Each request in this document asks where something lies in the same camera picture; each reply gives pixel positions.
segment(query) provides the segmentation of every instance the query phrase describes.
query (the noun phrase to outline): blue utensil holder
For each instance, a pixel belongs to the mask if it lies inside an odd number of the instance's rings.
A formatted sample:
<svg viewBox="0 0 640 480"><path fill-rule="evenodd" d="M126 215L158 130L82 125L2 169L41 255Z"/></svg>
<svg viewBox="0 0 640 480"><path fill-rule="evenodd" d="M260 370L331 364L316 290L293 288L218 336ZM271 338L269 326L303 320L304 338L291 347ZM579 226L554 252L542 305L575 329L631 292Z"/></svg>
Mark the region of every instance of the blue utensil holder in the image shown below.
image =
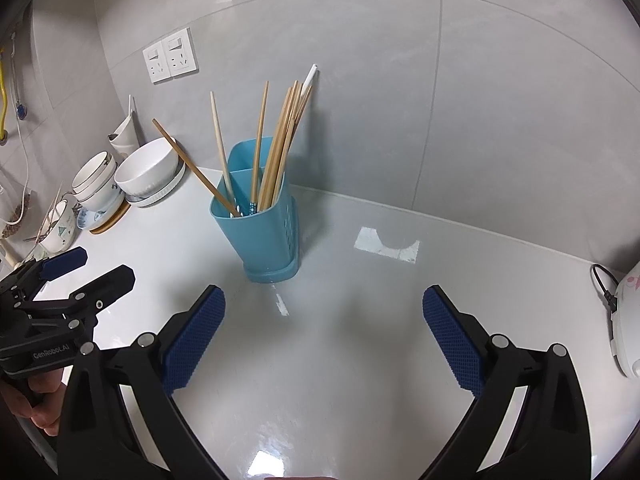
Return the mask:
<svg viewBox="0 0 640 480"><path fill-rule="evenodd" d="M260 171L264 171L271 137L260 145ZM285 172L276 203L265 211L249 215L255 139L236 144L227 161L236 203L245 216L232 218L216 199L209 211L242 259L244 273L252 282L276 283L295 276L300 266L298 253L298 208L289 193ZM218 190L228 198L224 178Z"/></svg>

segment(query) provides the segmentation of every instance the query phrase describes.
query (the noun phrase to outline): finger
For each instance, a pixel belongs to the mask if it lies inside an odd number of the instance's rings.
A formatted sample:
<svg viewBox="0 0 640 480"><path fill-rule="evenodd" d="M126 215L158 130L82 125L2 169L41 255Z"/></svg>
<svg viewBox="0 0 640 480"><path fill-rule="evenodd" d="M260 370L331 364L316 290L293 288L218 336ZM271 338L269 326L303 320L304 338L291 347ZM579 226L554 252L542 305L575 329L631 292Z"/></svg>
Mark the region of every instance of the finger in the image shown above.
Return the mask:
<svg viewBox="0 0 640 480"><path fill-rule="evenodd" d="M33 415L33 410L27 398L13 386L9 386L4 381L0 381L0 394L14 415L24 418L29 418Z"/></svg>
<svg viewBox="0 0 640 480"><path fill-rule="evenodd" d="M62 402L65 400L66 386L60 383L58 389L47 394L41 404L33 409L31 420L39 428L48 428L60 418Z"/></svg>
<svg viewBox="0 0 640 480"><path fill-rule="evenodd" d="M54 422L50 426L43 428L43 430L49 436L58 436L58 431L60 430L60 419L58 419L56 422Z"/></svg>
<svg viewBox="0 0 640 480"><path fill-rule="evenodd" d="M62 368L29 377L29 387L39 394L52 394L62 381Z"/></svg>

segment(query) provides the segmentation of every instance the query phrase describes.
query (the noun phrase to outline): white plate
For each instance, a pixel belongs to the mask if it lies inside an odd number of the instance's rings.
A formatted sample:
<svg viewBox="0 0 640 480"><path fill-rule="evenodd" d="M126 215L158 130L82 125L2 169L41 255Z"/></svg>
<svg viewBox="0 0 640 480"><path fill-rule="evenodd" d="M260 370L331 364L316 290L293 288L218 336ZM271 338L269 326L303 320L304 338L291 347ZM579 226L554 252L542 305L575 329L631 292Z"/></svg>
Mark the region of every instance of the white plate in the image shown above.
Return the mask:
<svg viewBox="0 0 640 480"><path fill-rule="evenodd" d="M169 182L166 186L164 186L160 191L156 191L155 193L153 193L153 195L148 196L146 198L143 198L140 196L127 195L126 196L127 202L129 202L132 206L135 206L135 207L146 207L148 205L155 204L161 198L164 198L174 190L174 188L178 185L178 183L183 178L186 168L187 168L186 164L180 159L178 161L178 168L174 178L171 180L171 182Z"/></svg>
<svg viewBox="0 0 640 480"><path fill-rule="evenodd" d="M97 229L98 227L106 224L107 220L115 214L122 202L124 202L124 192L120 193L116 200L114 200L104 211L94 212L83 207L78 212L76 225L83 231Z"/></svg>

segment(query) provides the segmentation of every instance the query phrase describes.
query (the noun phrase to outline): metal screw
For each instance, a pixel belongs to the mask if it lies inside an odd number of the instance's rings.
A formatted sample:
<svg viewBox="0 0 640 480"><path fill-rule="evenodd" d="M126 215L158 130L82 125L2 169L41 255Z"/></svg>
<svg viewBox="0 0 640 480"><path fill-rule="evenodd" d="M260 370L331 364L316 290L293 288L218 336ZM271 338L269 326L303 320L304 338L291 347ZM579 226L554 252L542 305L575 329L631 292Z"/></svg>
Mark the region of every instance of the metal screw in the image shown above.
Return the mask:
<svg viewBox="0 0 640 480"><path fill-rule="evenodd" d="M138 344L144 348L152 345L155 340L156 338L151 332L146 332L138 338Z"/></svg>
<svg viewBox="0 0 640 480"><path fill-rule="evenodd" d="M498 348L507 348L507 346L509 346L509 340L501 334L494 335L491 338L491 342Z"/></svg>
<svg viewBox="0 0 640 480"><path fill-rule="evenodd" d="M566 355L566 348L559 343L554 345L554 354L558 357L564 357Z"/></svg>
<svg viewBox="0 0 640 480"><path fill-rule="evenodd" d="M82 355L87 355L90 354L91 352L94 351L94 344L89 341L87 343L84 343L81 347L80 347L80 353Z"/></svg>

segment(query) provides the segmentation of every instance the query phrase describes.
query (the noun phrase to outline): black cable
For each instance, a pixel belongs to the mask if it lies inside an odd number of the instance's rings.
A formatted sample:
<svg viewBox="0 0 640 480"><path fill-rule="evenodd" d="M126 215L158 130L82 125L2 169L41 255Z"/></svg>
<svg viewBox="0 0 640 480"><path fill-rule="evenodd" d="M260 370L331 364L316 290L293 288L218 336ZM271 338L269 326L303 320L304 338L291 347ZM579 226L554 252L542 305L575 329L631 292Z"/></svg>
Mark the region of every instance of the black cable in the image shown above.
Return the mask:
<svg viewBox="0 0 640 480"><path fill-rule="evenodd" d="M613 282L616 284L616 287L620 284L620 282L616 279L616 277L609 270L605 269L600 264L593 264L591 266L591 272L593 273L594 277L596 278L596 281L598 282L598 285L600 285L600 288L602 289L602 293L604 295L604 299L607 301L607 304L609 305L609 308L610 308L611 312L615 312L618 309L618 298L616 298L613 294L611 294L609 292L609 290L607 289L607 287L604 286L604 284L602 283L602 280L600 279L600 277L598 276L598 273L596 272L596 269L600 269L607 276L609 276L613 280Z"/></svg>

